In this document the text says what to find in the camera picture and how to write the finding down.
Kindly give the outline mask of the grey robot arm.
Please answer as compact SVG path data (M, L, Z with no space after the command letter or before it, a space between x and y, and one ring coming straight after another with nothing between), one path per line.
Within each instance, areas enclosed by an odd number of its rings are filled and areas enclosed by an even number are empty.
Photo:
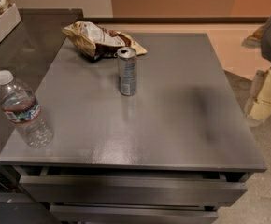
M248 46L259 46L264 59L271 62L271 16L267 22L245 40ZM250 127L256 127L271 116L271 67L258 70L252 80L250 96L244 107L244 117Z

